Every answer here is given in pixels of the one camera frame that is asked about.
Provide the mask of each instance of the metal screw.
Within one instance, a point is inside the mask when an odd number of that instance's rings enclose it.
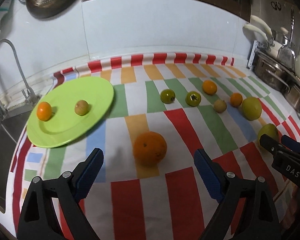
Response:
[[[235,174],[231,171],[227,172],[227,177],[228,178],[234,178],[235,177]]]
[[[264,183],[266,180],[264,177],[258,177],[258,180],[261,182],[261,183]]]
[[[34,177],[32,181],[33,183],[38,183],[40,181],[40,177]]]
[[[62,177],[64,177],[64,178],[69,178],[70,176],[71,176],[70,171],[65,171],[64,173],[62,173]]]

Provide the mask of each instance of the striped tablecloth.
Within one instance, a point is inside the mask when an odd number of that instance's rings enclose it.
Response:
[[[116,99],[106,120],[64,147],[43,149],[32,145],[26,131],[20,139],[11,171],[16,173],[13,193],[15,225],[24,197],[34,176],[57,178],[72,171],[91,151],[101,148],[104,164],[88,197],[80,205],[101,240],[195,240],[209,223],[217,202],[210,198],[193,163],[196,149],[204,148],[225,171],[255,179],[263,176],[271,187],[279,219],[282,220],[293,185],[272,167],[272,156],[255,144],[259,129],[274,123],[280,134],[300,141],[300,129],[269,89],[251,72],[233,67],[234,59],[211,55],[152,54],[89,62],[55,73],[55,86],[74,78],[93,75],[109,80]],[[218,86],[216,95],[202,92],[206,79]],[[163,89],[173,89],[176,101],[160,101]],[[198,91],[198,107],[185,102],[188,91]],[[263,112],[258,120],[247,121],[228,104],[217,114],[215,100],[226,102],[233,92],[244,98],[258,97]],[[143,132],[160,133],[168,145],[164,160],[151,169],[137,165],[132,155],[135,138]],[[68,239],[69,228],[57,201],[58,219]],[[228,230],[234,233],[243,202]]]

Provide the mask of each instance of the green stripe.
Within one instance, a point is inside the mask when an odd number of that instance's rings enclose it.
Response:
[[[147,90],[147,113],[166,111],[164,103],[160,99],[160,93],[153,81],[146,81]]]
[[[232,78],[227,78],[227,80],[231,84],[233,84],[237,88],[237,90],[239,90],[242,94],[244,94],[246,98],[252,97],[252,95],[242,85],[240,85],[237,81],[235,81]]]
[[[216,139],[223,154],[238,149],[230,132],[227,130],[220,116],[212,106],[198,106],[198,109],[207,124],[209,130]]]
[[[200,78],[189,78],[189,81],[198,91],[202,91],[202,80]],[[204,92],[202,92],[202,94],[211,104],[214,104],[216,100],[220,99],[217,94],[214,94],[213,96],[207,95]]]
[[[252,76],[248,76],[248,78],[250,78],[250,80],[252,80],[258,87],[260,87],[264,92],[266,92],[268,95],[270,94],[269,90],[266,89],[258,80],[256,80],[254,77]]]
[[[172,89],[176,94],[176,99],[179,101],[179,103],[182,105],[183,108],[185,107],[191,107],[186,103],[186,96],[188,94],[188,91],[185,89],[185,87],[180,83],[180,81],[176,78],[173,79],[167,79],[164,81],[169,89]]]
[[[279,107],[277,107],[277,105],[274,103],[274,101],[272,101],[272,99],[269,96],[264,97],[264,99],[269,103],[269,105],[272,106],[272,108],[278,113],[278,115],[281,116],[281,118],[285,121],[286,117],[284,116],[284,114],[280,111]]]
[[[114,101],[111,106],[109,118],[128,116],[129,114],[128,114],[124,84],[115,85],[113,86],[113,88],[114,88]]]
[[[217,83],[218,86],[221,87],[221,88],[223,89],[223,91],[226,92],[226,94],[227,94],[228,96],[232,96],[233,92],[232,92],[229,88],[227,88],[224,84],[222,84],[217,78],[212,77],[211,79],[212,79],[215,83]]]
[[[291,200],[289,189],[287,189],[287,191],[285,193],[285,197],[286,197],[287,206],[289,206],[289,203],[290,203],[290,200]]]
[[[37,176],[37,171],[25,169],[25,180],[31,181],[35,176]]]
[[[255,94],[258,98],[261,98],[262,95],[252,86],[250,85],[244,78],[239,78],[243,83],[245,83],[245,85],[247,87],[249,87]]]
[[[63,159],[65,158],[66,146],[52,148],[44,171],[43,179],[56,179],[61,174]]]

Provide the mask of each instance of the fruit on plate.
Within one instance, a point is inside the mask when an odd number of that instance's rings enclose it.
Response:
[[[224,100],[218,99],[214,102],[213,108],[217,113],[221,114],[227,109],[227,103]]]
[[[89,112],[89,104],[87,101],[80,100],[75,104],[74,111],[77,115],[85,115]]]
[[[52,107],[48,102],[40,102],[37,108],[37,117],[41,121],[48,121],[52,116]]]
[[[242,104],[242,95],[240,93],[233,93],[230,97],[230,104],[233,107],[239,107]]]
[[[165,89],[161,92],[160,94],[160,99],[162,102],[165,104],[171,104],[174,102],[176,99],[176,94],[173,90],[171,89]]]
[[[258,119],[262,113],[262,106],[258,98],[248,97],[242,102],[242,113],[246,119],[253,121]]]
[[[201,102],[201,95],[196,91],[191,91],[186,96],[186,103],[189,106],[198,106]]]
[[[167,143],[163,136],[156,132],[140,134],[133,145],[133,156],[143,166],[154,166],[166,156]]]
[[[261,135],[266,134],[270,136],[273,140],[279,142],[279,131],[277,127],[273,123],[268,123],[264,125],[258,132],[258,143],[260,145],[260,137]]]
[[[202,84],[202,90],[206,94],[213,96],[217,92],[218,87],[213,81],[206,80]]]

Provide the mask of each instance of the metal spatula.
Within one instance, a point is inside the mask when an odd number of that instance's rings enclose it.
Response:
[[[291,9],[291,31],[290,31],[290,39],[289,39],[287,45],[283,45],[278,50],[278,56],[277,56],[277,59],[283,65],[285,65],[289,69],[293,69],[293,67],[294,67],[294,60],[296,58],[296,55],[295,55],[293,49],[291,49],[291,41],[292,41],[293,29],[294,29],[294,11],[293,11],[293,9]]]

